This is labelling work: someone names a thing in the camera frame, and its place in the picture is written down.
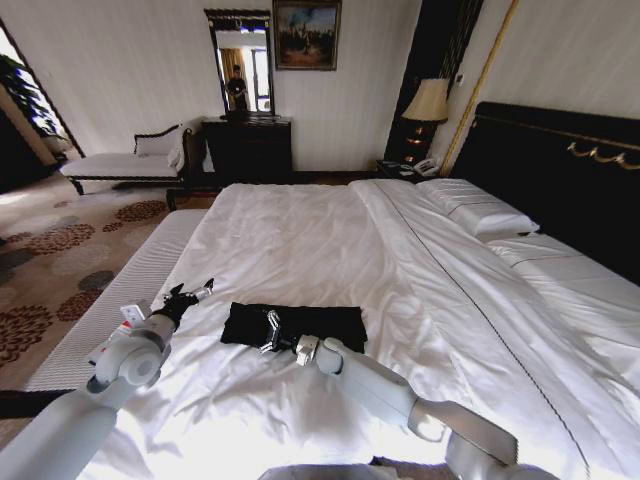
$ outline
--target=picture frame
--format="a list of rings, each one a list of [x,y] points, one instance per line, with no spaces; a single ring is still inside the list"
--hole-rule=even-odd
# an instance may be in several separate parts
[[[342,0],[273,0],[276,70],[336,70]]]

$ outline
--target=patterned carpet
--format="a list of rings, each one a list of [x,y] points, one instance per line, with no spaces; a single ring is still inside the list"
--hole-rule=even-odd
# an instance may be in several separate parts
[[[166,189],[112,186],[78,196],[55,174],[0,195],[0,389],[21,388],[167,215]]]

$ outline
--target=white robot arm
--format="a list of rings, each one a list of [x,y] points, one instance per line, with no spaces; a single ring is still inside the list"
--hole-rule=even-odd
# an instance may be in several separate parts
[[[296,346],[299,365],[315,363],[371,413],[432,439],[434,429],[451,428],[446,461],[462,480],[553,480],[539,468],[518,465],[518,442],[510,433],[455,402],[418,397],[403,377],[335,338],[303,335]]]
[[[138,387],[159,378],[182,315],[211,295],[212,284],[183,293],[182,285],[175,287],[163,308],[107,345],[86,385],[49,404],[0,452],[0,479],[76,478],[113,430],[118,410]]]

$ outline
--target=black towel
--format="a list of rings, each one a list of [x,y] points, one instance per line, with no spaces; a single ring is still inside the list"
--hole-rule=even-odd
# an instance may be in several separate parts
[[[280,341],[274,351],[295,348],[301,335],[341,340],[345,346],[364,353],[367,332],[360,307],[283,307],[281,305],[232,303],[224,324],[222,343],[241,343],[259,348],[269,339],[267,313],[280,317]]]

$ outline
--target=table lamp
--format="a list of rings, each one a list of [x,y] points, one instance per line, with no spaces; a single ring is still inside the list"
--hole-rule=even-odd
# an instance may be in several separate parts
[[[447,120],[448,78],[425,78],[402,114],[416,126],[406,138],[404,161],[414,163],[427,156],[438,123]]]

